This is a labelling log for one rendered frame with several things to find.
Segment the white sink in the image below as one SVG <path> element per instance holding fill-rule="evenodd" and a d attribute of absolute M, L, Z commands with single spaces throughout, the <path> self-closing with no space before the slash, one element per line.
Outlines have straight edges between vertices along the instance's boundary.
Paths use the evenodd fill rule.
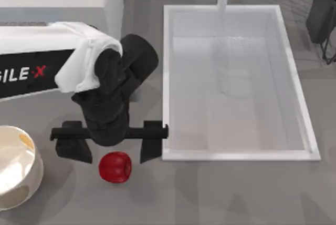
<path fill-rule="evenodd" d="M 166 161 L 319 161 L 278 5 L 166 5 Z"/>

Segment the red apple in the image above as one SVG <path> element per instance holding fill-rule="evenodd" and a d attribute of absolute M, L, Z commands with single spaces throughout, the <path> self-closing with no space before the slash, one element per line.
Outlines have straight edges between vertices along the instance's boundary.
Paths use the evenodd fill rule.
<path fill-rule="evenodd" d="M 125 152 L 110 152 L 100 159 L 98 170 L 100 177 L 107 182 L 125 183 L 132 172 L 132 161 Z"/>

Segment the cream bowl with holes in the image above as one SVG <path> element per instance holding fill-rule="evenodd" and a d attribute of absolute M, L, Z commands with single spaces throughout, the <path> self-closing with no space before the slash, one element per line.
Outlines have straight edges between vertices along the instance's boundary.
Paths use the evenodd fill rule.
<path fill-rule="evenodd" d="M 39 189 L 44 163 L 24 130 L 0 125 L 0 212 L 16 208 Z"/>

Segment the black stand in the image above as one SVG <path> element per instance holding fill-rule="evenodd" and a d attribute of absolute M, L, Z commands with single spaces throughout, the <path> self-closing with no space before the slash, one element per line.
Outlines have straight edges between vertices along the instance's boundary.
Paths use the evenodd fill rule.
<path fill-rule="evenodd" d="M 336 52 L 327 57 L 330 36 L 336 28 L 336 0 L 313 0 L 306 20 L 310 40 L 322 50 L 322 59 L 330 65 L 336 62 Z"/>

